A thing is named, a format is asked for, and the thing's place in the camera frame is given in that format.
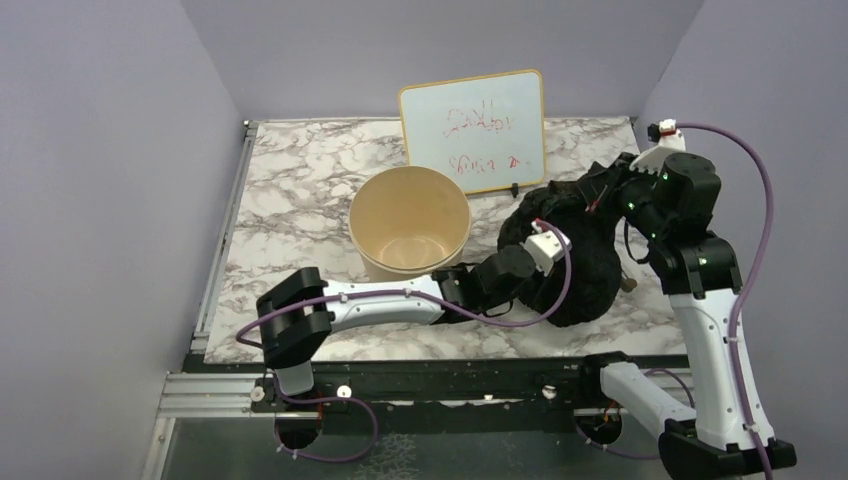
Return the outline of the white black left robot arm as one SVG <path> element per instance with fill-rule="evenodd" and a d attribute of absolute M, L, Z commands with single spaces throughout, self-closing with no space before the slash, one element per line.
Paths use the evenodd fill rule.
<path fill-rule="evenodd" d="M 263 360 L 278 381 L 276 396 L 290 410 L 310 405 L 315 387 L 311 360 L 333 333 L 487 319 L 489 311 L 516 299 L 536 272 L 531 254 L 517 245 L 481 263 L 391 282 L 331 281 L 315 267 L 301 268 L 256 302 Z"/>

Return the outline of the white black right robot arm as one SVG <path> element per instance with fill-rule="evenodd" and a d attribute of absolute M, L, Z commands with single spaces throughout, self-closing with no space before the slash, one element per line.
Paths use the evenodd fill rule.
<path fill-rule="evenodd" d="M 744 289 L 733 247 L 710 228 L 721 190 L 714 164 L 678 152 L 643 167 L 631 154 L 593 164 L 578 180 L 590 213 L 613 213 L 647 240 L 647 264 L 681 328 L 694 384 L 686 405 L 620 353 L 594 355 L 579 398 L 623 406 L 656 439 L 674 479 L 724 479 L 791 468 L 758 397 L 739 304 Z"/>

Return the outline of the beige cylindrical trash bin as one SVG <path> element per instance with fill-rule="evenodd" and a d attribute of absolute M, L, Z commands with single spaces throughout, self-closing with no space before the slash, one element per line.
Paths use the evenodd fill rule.
<path fill-rule="evenodd" d="M 425 167 L 368 179 L 354 195 L 348 231 L 372 282 L 404 280 L 462 259 L 472 211 L 461 188 Z"/>

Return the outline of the black plastic trash bag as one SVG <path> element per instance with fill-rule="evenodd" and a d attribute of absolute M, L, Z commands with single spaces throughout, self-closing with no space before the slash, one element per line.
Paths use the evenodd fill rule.
<path fill-rule="evenodd" d="M 572 244 L 569 289 L 547 321 L 556 327 L 569 327 L 606 314 L 620 288 L 621 260 L 614 240 L 618 218 L 587 212 L 575 182 L 552 180 L 524 194 L 517 209 L 501 225 L 497 248 L 522 243 L 533 233 L 531 222 L 537 218 L 557 227 Z"/>

